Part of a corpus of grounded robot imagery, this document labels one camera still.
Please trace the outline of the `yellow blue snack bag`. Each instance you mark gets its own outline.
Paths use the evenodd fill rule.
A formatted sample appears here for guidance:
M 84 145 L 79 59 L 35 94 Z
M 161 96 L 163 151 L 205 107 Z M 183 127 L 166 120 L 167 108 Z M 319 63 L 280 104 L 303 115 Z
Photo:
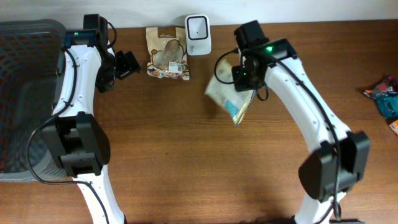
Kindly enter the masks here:
M 214 75 L 206 87 L 205 95 L 230 115 L 235 126 L 241 123 L 255 97 L 253 90 L 237 92 L 234 85 L 222 84 Z

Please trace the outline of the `beige brown cookie pouch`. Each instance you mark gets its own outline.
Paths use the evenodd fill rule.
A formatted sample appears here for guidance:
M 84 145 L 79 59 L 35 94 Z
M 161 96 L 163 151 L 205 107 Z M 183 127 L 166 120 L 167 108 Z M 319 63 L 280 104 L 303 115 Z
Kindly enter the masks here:
M 187 40 L 183 27 L 147 27 L 150 62 L 147 74 L 157 78 L 190 79 Z

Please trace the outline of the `black red snack packet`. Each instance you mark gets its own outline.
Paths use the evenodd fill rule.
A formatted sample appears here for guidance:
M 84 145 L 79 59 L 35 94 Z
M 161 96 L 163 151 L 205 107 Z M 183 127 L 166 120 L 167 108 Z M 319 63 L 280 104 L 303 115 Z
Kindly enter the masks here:
M 374 100 L 388 96 L 397 96 L 397 79 L 392 75 L 386 75 L 369 90 L 364 90 L 363 94 Z

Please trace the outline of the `teal mouthwash bottle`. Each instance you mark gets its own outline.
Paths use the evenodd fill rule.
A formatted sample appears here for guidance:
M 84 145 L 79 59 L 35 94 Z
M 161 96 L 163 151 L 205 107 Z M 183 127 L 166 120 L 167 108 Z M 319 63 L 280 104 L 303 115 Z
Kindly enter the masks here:
M 379 98 L 376 104 L 383 117 L 387 119 L 397 117 L 397 95 Z

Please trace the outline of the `orange tissue pack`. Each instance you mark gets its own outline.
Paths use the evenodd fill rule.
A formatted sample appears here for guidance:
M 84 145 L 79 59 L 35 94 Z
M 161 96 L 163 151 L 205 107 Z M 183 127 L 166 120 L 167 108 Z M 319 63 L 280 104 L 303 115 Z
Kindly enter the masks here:
M 396 135 L 398 135 L 398 120 L 395 120 L 389 124 L 389 127 Z

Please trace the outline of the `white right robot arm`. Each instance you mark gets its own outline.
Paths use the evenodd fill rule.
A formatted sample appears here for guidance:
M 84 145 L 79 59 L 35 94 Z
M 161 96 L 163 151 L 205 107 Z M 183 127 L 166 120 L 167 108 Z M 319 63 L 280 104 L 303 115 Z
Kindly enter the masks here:
M 343 223 L 340 201 L 364 177 L 369 138 L 332 112 L 287 39 L 269 40 L 258 21 L 239 26 L 234 38 L 240 56 L 232 69 L 236 91 L 273 90 L 310 153 L 298 169 L 305 195 L 293 223 Z

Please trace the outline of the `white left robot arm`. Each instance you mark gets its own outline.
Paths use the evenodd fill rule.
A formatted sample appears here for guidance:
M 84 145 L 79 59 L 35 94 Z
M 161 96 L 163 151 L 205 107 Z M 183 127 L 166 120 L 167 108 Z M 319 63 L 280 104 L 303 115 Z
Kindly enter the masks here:
M 71 177 L 86 201 L 94 223 L 126 223 L 109 180 L 109 139 L 94 117 L 95 91 L 110 91 L 116 80 L 141 70 L 132 52 L 115 52 L 99 14 L 86 14 L 80 30 L 63 40 L 65 71 L 52 116 L 39 131 L 56 166 Z

